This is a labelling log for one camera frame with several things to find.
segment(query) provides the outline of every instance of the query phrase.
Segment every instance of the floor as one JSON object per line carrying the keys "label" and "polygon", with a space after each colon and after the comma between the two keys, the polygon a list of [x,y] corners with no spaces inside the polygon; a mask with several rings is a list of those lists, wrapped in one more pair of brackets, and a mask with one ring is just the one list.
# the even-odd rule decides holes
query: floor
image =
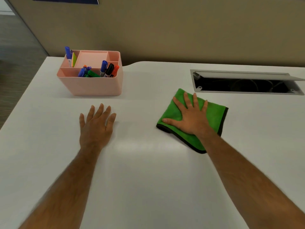
{"label": "floor", "polygon": [[0,26],[1,128],[47,55],[17,16],[0,15]]}

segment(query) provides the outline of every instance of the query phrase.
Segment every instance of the finger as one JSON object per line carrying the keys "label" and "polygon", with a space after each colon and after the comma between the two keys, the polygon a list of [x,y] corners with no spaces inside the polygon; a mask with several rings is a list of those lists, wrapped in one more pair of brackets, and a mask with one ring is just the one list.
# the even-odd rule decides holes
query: finger
{"label": "finger", "polygon": [[101,115],[101,120],[102,120],[102,122],[105,124],[106,123],[106,120],[107,120],[107,118],[108,118],[108,116],[110,115],[110,112],[111,112],[111,107],[110,106],[108,106],[107,108],[106,108],[106,111]]}
{"label": "finger", "polygon": [[190,101],[190,98],[189,98],[187,92],[184,92],[183,96],[184,96],[184,100],[185,100],[185,104],[186,104],[187,108],[192,108],[193,105]]}
{"label": "finger", "polygon": [[203,104],[203,107],[202,107],[201,111],[204,112],[204,114],[206,114],[207,109],[208,109],[208,100],[204,101],[204,104]]}
{"label": "finger", "polygon": [[115,118],[116,118],[116,113],[112,113],[108,120],[107,120],[107,124],[106,124],[106,130],[107,131],[111,131],[113,130],[113,123],[115,121]]}
{"label": "finger", "polygon": [[173,119],[170,119],[170,118],[164,118],[164,119],[162,119],[162,121],[163,121],[163,123],[175,126],[177,128],[181,127],[181,121],[173,120]]}
{"label": "finger", "polygon": [[181,112],[186,110],[186,107],[184,107],[184,105],[176,97],[173,97],[173,102],[177,105]]}
{"label": "finger", "polygon": [[193,95],[193,103],[194,103],[194,108],[199,110],[199,104],[198,104],[198,99],[197,99],[197,94],[196,92]]}
{"label": "finger", "polygon": [[88,112],[88,115],[87,115],[87,120],[86,120],[86,123],[88,123],[92,118],[93,118],[93,115],[94,115],[94,106],[91,105],[91,108]]}
{"label": "finger", "polygon": [[93,119],[99,118],[102,115],[103,111],[104,111],[104,105],[100,104],[98,110],[96,111],[96,113],[93,116]]}
{"label": "finger", "polygon": [[79,125],[81,126],[81,129],[85,126],[85,117],[82,113],[79,116]]}

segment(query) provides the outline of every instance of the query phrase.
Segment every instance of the forearm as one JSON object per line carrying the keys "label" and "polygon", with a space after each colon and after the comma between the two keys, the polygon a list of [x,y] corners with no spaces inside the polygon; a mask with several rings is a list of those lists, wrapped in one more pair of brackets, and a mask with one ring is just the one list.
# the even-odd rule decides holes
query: forearm
{"label": "forearm", "polygon": [[99,151],[81,149],[20,229],[78,229]]}
{"label": "forearm", "polygon": [[215,132],[199,136],[236,208],[253,228],[300,228],[304,213]]}

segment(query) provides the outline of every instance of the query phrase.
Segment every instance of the hand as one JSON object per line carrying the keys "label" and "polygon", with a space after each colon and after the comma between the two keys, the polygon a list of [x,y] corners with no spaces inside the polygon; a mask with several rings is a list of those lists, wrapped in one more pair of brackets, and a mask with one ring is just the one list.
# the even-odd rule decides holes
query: hand
{"label": "hand", "polygon": [[192,106],[187,92],[184,93],[184,100],[187,108],[184,107],[184,105],[177,100],[176,97],[173,98],[174,103],[182,113],[181,121],[176,121],[169,118],[164,118],[162,121],[168,125],[177,127],[185,133],[194,134],[197,137],[213,132],[213,129],[209,126],[208,119],[206,117],[208,101],[206,100],[204,102],[202,110],[200,111],[196,93],[193,95],[194,106]]}
{"label": "hand", "polygon": [[79,142],[81,144],[81,149],[94,147],[100,152],[110,140],[116,113],[112,113],[109,116],[111,111],[110,106],[108,106],[106,111],[103,113],[103,104],[99,106],[95,114],[94,109],[95,108],[92,105],[87,115],[86,123],[84,115],[81,113],[79,116],[79,124],[81,126],[81,136],[79,138]]}

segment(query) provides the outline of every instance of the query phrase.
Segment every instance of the black cloth edge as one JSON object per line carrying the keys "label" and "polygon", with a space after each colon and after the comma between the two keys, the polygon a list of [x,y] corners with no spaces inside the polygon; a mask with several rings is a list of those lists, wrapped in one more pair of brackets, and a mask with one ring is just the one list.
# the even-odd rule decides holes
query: black cloth edge
{"label": "black cloth edge", "polygon": [[[227,112],[228,112],[228,108],[226,107],[226,109],[224,110],[224,113],[222,115],[222,119],[221,119],[221,122],[220,122],[220,125],[219,125],[219,129],[218,129],[218,132],[217,134],[219,136],[221,136],[222,134],[222,128],[224,126],[224,120],[227,116]],[[186,140],[184,140],[180,135],[178,135],[175,131],[171,130],[169,127],[166,127],[165,125],[162,125],[162,124],[157,124],[157,128],[164,131],[164,132],[167,132],[167,133],[172,133],[173,135],[175,135],[178,139],[180,139],[181,141],[183,141],[187,146],[189,146],[192,150],[195,150],[197,153],[200,153],[200,154],[205,154],[206,151],[205,150],[200,150],[200,149],[197,149],[196,147],[192,146],[189,142],[187,142]]]}

